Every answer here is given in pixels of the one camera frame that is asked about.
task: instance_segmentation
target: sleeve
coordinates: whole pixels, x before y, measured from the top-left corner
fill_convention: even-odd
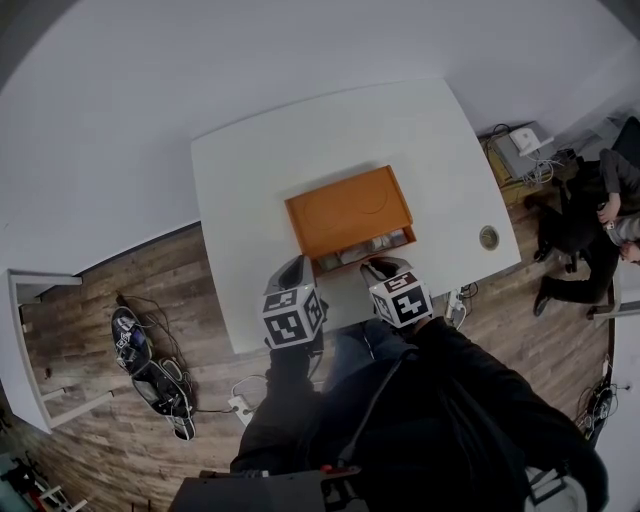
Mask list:
[[[623,188],[635,190],[640,184],[640,170],[610,149],[600,151],[600,174],[610,194],[620,194]]]
[[[267,396],[242,436],[232,472],[290,471],[298,440],[319,403],[320,395],[307,377],[309,352],[304,345],[272,350],[270,357]]]
[[[442,318],[425,325],[411,343],[449,372],[495,419],[525,453],[527,464],[542,470],[559,462],[584,487],[589,510],[608,500],[607,472],[573,422],[536,395],[527,381]]]

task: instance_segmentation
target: white wall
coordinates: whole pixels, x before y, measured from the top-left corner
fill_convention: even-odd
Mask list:
[[[189,142],[241,118],[443,76],[482,130],[632,41],[596,0],[84,0],[0,94],[0,267],[78,272],[197,220]]]
[[[575,91],[551,105],[540,116],[540,122],[553,133],[581,133],[585,127],[600,121],[617,109],[634,106],[640,101],[640,41],[630,41],[612,54]]]
[[[629,295],[625,300],[640,297]],[[640,317],[616,320],[613,382],[631,391],[618,391],[618,410],[609,418],[598,439],[597,451],[609,473],[610,501],[606,512],[640,509]]]

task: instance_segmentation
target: white table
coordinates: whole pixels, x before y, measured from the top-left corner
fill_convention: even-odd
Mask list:
[[[507,210],[482,148],[443,80],[323,96],[261,114],[192,143],[207,254],[236,352],[262,347],[257,303],[267,281],[300,253],[284,200],[391,165],[417,242],[406,258],[433,296],[520,261]],[[479,232],[493,226],[487,251]],[[358,269],[318,281],[325,332],[372,316]]]
[[[34,290],[80,284],[82,284],[81,278],[71,276],[32,274],[12,270],[7,270],[0,275],[0,381],[2,381],[11,412],[47,434],[51,434],[51,429],[58,425],[90,411],[113,397],[113,393],[109,391],[52,418],[45,402],[65,394],[65,390],[58,389],[42,395],[31,368],[18,304],[39,302],[30,296]]]

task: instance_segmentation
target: electrical outlet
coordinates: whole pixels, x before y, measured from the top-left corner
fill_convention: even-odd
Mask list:
[[[253,419],[253,412],[251,411],[249,404],[242,395],[234,396],[229,400],[229,405],[235,411],[236,416],[240,418],[240,421],[244,423],[246,427]]]

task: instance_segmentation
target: box lid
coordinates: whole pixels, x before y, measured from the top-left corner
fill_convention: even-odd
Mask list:
[[[390,166],[292,197],[285,204],[300,250],[312,259],[413,222]]]

